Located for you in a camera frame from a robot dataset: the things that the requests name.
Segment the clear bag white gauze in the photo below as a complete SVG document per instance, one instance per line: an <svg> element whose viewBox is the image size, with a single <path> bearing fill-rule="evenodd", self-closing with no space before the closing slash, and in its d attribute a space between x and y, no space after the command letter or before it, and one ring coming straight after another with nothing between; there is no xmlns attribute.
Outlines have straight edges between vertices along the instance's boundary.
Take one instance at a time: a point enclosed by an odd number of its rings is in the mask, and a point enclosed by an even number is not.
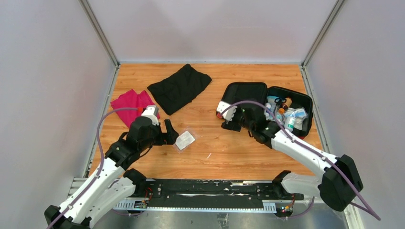
<svg viewBox="0 0 405 229"><path fill-rule="evenodd" d="M198 138L198 135L192 129L184 129L176 138L173 147L178 153L181 153L191 144L193 144Z"/></svg>

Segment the light blue wipes packet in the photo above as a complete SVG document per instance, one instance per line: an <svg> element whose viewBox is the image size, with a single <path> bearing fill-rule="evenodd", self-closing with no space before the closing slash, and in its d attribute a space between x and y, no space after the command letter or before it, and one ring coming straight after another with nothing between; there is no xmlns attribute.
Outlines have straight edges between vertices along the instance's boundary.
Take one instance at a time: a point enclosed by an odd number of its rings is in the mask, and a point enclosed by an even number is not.
<svg viewBox="0 0 405 229"><path fill-rule="evenodd" d="M274 110L277 104L277 96L272 96L269 95L267 96L267 103L266 103L266 107L268 107L270 110Z"/></svg>

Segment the brown bottle orange cap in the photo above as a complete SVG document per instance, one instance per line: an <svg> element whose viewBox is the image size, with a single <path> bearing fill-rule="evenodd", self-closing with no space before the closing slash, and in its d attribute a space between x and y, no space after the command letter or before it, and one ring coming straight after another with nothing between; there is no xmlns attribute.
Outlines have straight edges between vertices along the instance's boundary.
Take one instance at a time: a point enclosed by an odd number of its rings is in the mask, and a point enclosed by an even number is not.
<svg viewBox="0 0 405 229"><path fill-rule="evenodd" d="M281 103L281 105L278 109L278 112L280 114L284 114L288 110L288 108L291 106L291 104L292 104L292 99L290 97L285 98L283 100L283 102Z"/></svg>

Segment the red black medicine kit case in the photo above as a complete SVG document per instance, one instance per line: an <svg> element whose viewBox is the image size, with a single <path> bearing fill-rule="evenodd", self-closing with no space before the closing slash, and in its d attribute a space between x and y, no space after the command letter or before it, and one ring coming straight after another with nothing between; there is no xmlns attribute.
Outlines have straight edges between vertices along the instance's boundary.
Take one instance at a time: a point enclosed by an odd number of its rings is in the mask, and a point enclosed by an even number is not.
<svg viewBox="0 0 405 229"><path fill-rule="evenodd" d="M292 104L289 108L301 108L303 107L308 113L308 117L300 123L296 120L293 132L296 137L301 139L305 138L311 129L313 118L313 100L306 94L296 92L287 88L272 86L267 87L265 83L256 82L234 82L227 86L221 101L229 103L231 105L257 105L266 109L267 96L277 96L278 98L292 99ZM284 122L286 117L284 114L279 114L277 111L271 110L272 120L268 120L267 126L259 131L249 131L250 137L257 137L260 133L275 134L277 131L285 129Z"/></svg>

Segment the clear bag blue items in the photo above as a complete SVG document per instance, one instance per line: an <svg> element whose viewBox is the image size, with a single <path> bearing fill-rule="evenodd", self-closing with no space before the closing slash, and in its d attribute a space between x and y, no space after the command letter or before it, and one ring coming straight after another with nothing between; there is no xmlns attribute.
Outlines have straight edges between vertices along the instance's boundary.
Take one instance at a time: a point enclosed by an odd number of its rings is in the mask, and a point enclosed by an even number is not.
<svg viewBox="0 0 405 229"><path fill-rule="evenodd" d="M308 113L306 110L301 107L301 108L289 108L285 114L285 117L294 117L296 120L298 120L300 123L302 123L307 117Z"/></svg>

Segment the small white blue bottle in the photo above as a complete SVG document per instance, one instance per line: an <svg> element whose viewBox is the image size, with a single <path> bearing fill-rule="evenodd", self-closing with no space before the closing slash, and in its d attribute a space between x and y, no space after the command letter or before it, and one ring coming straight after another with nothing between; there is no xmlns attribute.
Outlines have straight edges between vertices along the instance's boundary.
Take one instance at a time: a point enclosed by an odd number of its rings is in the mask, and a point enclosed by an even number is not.
<svg viewBox="0 0 405 229"><path fill-rule="evenodd" d="M271 113L271 104L266 103L265 107L266 107L266 109L264 111L264 115L265 115L266 119L267 120L272 120L272 116L270 114Z"/></svg>

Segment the black handled scissors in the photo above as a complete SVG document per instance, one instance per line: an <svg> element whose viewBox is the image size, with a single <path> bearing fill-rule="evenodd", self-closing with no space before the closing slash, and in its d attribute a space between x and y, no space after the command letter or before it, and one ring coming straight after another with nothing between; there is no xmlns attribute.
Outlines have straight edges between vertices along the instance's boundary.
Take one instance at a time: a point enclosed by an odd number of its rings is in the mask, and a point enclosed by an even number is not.
<svg viewBox="0 0 405 229"><path fill-rule="evenodd" d="M276 104L274 111L277 111L279 114L282 115L285 112L284 104L285 104L286 101L287 100L285 98L284 99L276 98L274 100L274 102Z"/></svg>

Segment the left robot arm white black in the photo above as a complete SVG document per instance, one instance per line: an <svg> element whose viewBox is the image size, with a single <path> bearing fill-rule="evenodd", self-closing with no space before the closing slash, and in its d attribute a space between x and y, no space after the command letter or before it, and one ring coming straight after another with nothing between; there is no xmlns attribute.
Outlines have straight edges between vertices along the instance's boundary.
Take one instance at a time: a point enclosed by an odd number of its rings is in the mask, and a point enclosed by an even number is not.
<svg viewBox="0 0 405 229"><path fill-rule="evenodd" d="M166 132L152 115L132 122L105 153L94 173L59 206L50 205L44 213L50 229L90 229L118 202L146 192L146 177L130 166L153 146L173 145L179 134L171 121L164 121Z"/></svg>

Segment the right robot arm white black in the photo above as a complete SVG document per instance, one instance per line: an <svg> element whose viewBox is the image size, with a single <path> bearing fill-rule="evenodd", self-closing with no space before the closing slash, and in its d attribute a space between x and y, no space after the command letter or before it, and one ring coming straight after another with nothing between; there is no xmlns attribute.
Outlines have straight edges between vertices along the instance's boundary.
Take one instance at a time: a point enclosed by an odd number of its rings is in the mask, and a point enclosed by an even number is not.
<svg viewBox="0 0 405 229"><path fill-rule="evenodd" d="M280 173L272 187L275 197L285 199L290 194L304 194L322 199L333 210L345 210L363 190L354 160L306 143L276 121L266 119L262 107L254 101L237 106L221 101L216 111L225 124L247 129L257 142L288 155L313 172L313 176L291 171Z"/></svg>

